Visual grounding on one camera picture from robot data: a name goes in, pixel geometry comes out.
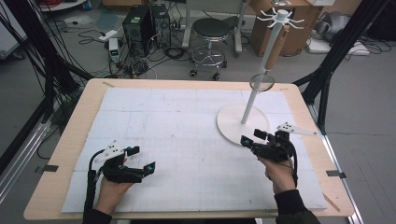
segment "white round base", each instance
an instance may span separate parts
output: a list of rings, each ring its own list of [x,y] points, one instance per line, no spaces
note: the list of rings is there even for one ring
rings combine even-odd
[[[267,117],[256,107],[252,107],[247,118],[247,123],[242,124],[241,120],[244,116],[246,104],[234,104],[224,106],[218,113],[218,127],[220,132],[228,140],[240,145],[241,135],[244,135],[255,142],[262,139],[255,137],[254,130],[270,131],[270,122]]]

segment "caster wheel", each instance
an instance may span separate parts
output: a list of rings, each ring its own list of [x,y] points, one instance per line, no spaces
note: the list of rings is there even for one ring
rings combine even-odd
[[[219,78],[220,78],[220,74],[219,73],[215,73],[215,75],[213,75],[213,79],[215,81],[219,80]]]
[[[227,61],[223,61],[222,64],[221,64],[221,67],[222,68],[226,68],[227,67]]]
[[[190,76],[195,77],[197,75],[197,70],[191,70]]]

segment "computer tower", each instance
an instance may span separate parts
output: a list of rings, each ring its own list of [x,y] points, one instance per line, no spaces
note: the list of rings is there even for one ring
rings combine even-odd
[[[155,35],[149,6],[132,6],[122,27],[130,53],[141,57],[149,55],[148,42]]]
[[[157,35],[157,47],[166,48],[171,46],[171,30],[170,30],[170,17],[165,4],[152,4],[151,15],[154,21],[155,33],[161,32]]]

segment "floor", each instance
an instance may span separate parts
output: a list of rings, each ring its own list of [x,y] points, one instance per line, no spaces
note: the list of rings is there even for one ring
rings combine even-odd
[[[83,11],[75,7],[55,16],[64,20],[77,15],[88,15],[93,19],[92,29],[107,32],[119,29],[125,12],[111,12],[103,9]],[[102,43],[78,43],[84,30],[62,32],[64,42],[70,53],[90,73],[103,77],[108,71],[107,52]],[[228,45],[219,44],[229,55],[228,67],[220,71],[219,81],[243,81],[259,70],[262,58],[256,56],[251,46],[244,47],[239,58],[233,57],[233,41]],[[199,39],[191,39],[193,46],[201,45]],[[163,54],[152,55],[152,60]],[[276,82],[291,83],[315,71],[326,55],[309,54],[303,51],[293,57],[280,57],[272,75]],[[395,139],[396,124],[393,113],[396,109],[396,50],[352,56],[344,60],[332,78],[329,104],[326,118],[326,130],[332,143],[337,160],[346,173],[346,182],[361,212],[364,223],[394,223],[396,219],[396,175],[390,167],[396,158],[392,141]],[[156,62],[148,62],[150,67]],[[169,60],[156,65],[140,78],[212,80],[213,70],[206,69],[197,77],[190,77],[192,64],[189,61]],[[8,58],[0,61],[0,99],[2,109],[0,120],[0,151],[3,153],[26,120],[41,102],[43,93],[29,60]],[[60,138],[56,131],[40,148],[43,157],[50,157]],[[14,187],[0,204],[0,223],[80,223],[66,221],[28,221],[23,211],[29,202],[40,173],[37,167],[43,167],[47,160],[35,154],[28,162]],[[321,218],[322,223],[347,223],[344,218]],[[264,223],[275,223],[265,219]]]

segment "power strip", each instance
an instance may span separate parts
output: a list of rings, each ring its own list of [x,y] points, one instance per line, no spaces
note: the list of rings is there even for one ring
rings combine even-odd
[[[101,39],[101,40],[107,40],[107,39],[109,39],[111,36],[115,35],[116,33],[117,33],[117,31],[111,30],[111,31],[107,32],[105,36],[102,36],[102,35],[99,36],[99,39]]]

